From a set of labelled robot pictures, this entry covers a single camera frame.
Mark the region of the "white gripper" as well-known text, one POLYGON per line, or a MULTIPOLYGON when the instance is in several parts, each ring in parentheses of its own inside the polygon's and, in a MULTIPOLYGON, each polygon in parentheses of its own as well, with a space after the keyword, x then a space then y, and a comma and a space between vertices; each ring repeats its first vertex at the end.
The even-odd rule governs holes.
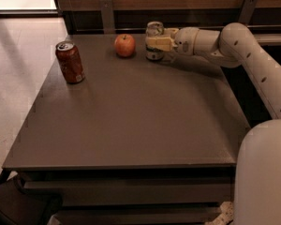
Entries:
POLYGON ((147 46, 164 52, 175 50, 181 55, 192 56, 198 32, 199 28, 195 27, 185 27, 180 30, 179 28, 165 28, 164 37, 147 37, 145 42, 147 46))

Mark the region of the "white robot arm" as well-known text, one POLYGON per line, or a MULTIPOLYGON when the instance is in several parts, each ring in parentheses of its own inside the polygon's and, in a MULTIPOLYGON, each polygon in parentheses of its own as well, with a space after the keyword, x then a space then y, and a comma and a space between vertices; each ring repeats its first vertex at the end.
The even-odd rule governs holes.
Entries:
POLYGON ((241 104, 254 126, 237 158, 233 225, 281 225, 281 65, 243 24, 220 31, 195 27, 166 28, 149 22, 146 47, 200 56, 224 68, 244 68, 252 101, 241 104))

